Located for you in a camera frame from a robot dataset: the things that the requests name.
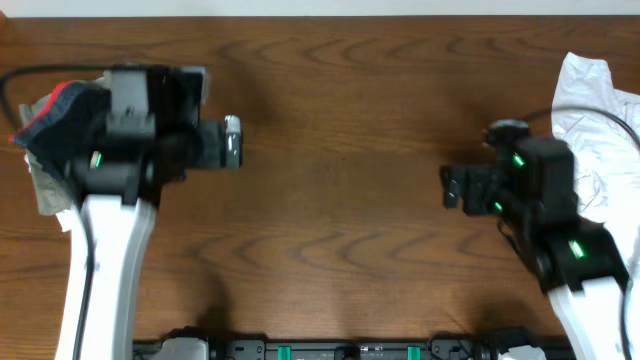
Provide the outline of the black leggings with red waistband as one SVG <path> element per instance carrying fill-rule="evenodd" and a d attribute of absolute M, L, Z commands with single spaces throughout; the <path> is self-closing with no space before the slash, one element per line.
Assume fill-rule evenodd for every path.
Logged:
<path fill-rule="evenodd" d="M 44 108 L 10 142 L 33 154 L 45 173 L 62 180 L 65 163 L 83 151 L 92 122 L 110 105 L 111 92 L 95 83 L 59 83 Z"/>

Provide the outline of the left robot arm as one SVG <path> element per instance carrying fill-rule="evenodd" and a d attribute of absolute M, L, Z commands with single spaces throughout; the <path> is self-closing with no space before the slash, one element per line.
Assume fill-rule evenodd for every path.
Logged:
<path fill-rule="evenodd" d="M 80 200 L 61 221 L 71 260 L 56 358 L 132 358 L 140 272 L 163 186 L 189 169 L 241 167 L 242 143 L 242 122 L 228 115 L 153 136 L 108 136 L 67 163 Z"/>

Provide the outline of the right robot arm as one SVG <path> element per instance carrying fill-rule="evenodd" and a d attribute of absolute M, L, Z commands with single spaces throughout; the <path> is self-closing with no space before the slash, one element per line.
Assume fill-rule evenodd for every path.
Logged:
<path fill-rule="evenodd" d="M 443 205 L 489 216 L 542 292 L 578 359 L 631 359 L 632 277 L 604 226 L 581 217 L 573 163 L 443 165 Z"/>

